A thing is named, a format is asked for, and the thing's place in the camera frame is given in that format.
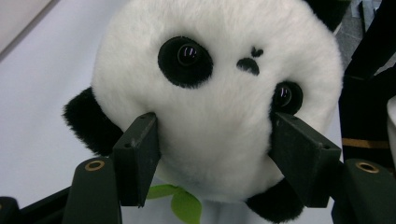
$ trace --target panda eye patch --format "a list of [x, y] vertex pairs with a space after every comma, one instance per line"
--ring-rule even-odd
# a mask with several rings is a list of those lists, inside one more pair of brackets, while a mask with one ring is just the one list
[[272, 112], [294, 115], [303, 104], [303, 91], [294, 82], [284, 81], [276, 85], [273, 96]]
[[190, 89], [208, 80], [213, 70], [207, 50], [184, 36], [173, 37], [161, 46], [158, 65], [171, 83]]

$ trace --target white fur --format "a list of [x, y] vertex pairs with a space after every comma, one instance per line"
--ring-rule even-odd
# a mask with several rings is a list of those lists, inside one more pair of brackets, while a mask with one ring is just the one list
[[[180, 35], [205, 47], [214, 63], [197, 89], [173, 85], [158, 66], [161, 45]], [[255, 59], [258, 76], [236, 67], [252, 47], [264, 51]], [[332, 33], [303, 1], [134, 0], [108, 28], [92, 87], [124, 131], [137, 116], [156, 113], [159, 178], [200, 198], [241, 202], [283, 177], [267, 156], [276, 84], [302, 87], [296, 116], [322, 132], [342, 74]]]

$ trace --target panda arm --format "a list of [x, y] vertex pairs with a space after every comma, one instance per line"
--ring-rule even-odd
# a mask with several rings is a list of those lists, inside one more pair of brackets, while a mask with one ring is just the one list
[[122, 136], [122, 130], [111, 122], [97, 104], [91, 87], [64, 107], [64, 118], [76, 136], [97, 155], [109, 155]]

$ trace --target orange stripe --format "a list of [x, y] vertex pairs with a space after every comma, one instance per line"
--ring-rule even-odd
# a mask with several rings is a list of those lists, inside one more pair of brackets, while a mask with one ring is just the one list
[[343, 146], [390, 149], [388, 141], [369, 141], [353, 138], [343, 138]]

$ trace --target panda head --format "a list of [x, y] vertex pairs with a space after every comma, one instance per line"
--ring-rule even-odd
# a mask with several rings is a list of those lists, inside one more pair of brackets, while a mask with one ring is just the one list
[[202, 199], [245, 202], [283, 178], [267, 155], [271, 114], [295, 114], [323, 132], [337, 103], [333, 23], [314, 5], [131, 1], [98, 52], [93, 97], [122, 131], [156, 114], [159, 178]]

